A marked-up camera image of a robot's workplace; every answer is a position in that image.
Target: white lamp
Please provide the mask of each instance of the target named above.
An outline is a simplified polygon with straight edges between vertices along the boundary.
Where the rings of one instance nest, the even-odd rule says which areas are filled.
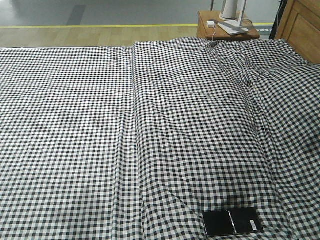
[[[220,18],[222,20],[236,19],[238,0],[225,0],[223,1],[222,10],[220,12]]]
[[[223,6],[224,8],[227,7],[227,2],[230,2],[230,10],[227,10],[227,12],[229,13],[233,13],[234,9],[237,9],[237,3],[238,0],[233,1],[233,5],[231,4],[230,0],[224,0]],[[236,34],[243,34],[243,33],[247,33],[249,31],[248,28],[244,27],[242,25],[242,21],[244,19],[244,14],[245,14],[245,9],[246,9],[246,4],[247,4],[247,0],[242,0],[242,4],[241,4],[241,10],[240,10],[240,15],[239,15],[239,20],[228,20],[228,21],[224,21],[224,22],[219,22],[218,25],[225,30],[228,34],[230,35],[236,35]],[[220,15],[220,18],[226,18],[224,17],[224,13],[226,12],[226,9],[222,9],[223,13]]]

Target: checkered duvet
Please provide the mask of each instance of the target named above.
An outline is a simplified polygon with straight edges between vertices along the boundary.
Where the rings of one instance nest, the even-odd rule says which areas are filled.
[[[320,66],[282,40],[0,50],[1,239],[320,239]]]

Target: white charger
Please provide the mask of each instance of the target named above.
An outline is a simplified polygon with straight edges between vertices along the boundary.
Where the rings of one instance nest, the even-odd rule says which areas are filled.
[[[216,23],[213,20],[209,20],[206,22],[207,28],[208,29],[215,29],[216,28]]]

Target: charging cable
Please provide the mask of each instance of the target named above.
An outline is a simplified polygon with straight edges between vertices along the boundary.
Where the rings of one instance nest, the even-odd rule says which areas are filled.
[[[208,29],[214,29],[213,35],[212,35],[212,41],[214,40],[214,36],[217,33],[217,26],[214,20],[209,20],[206,22],[206,25],[208,27]]]

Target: bed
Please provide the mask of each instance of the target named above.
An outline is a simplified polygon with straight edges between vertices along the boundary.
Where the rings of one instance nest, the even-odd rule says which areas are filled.
[[[0,49],[0,238],[318,240],[319,56],[282,35],[306,9],[278,40]],[[262,231],[206,234],[248,207]]]

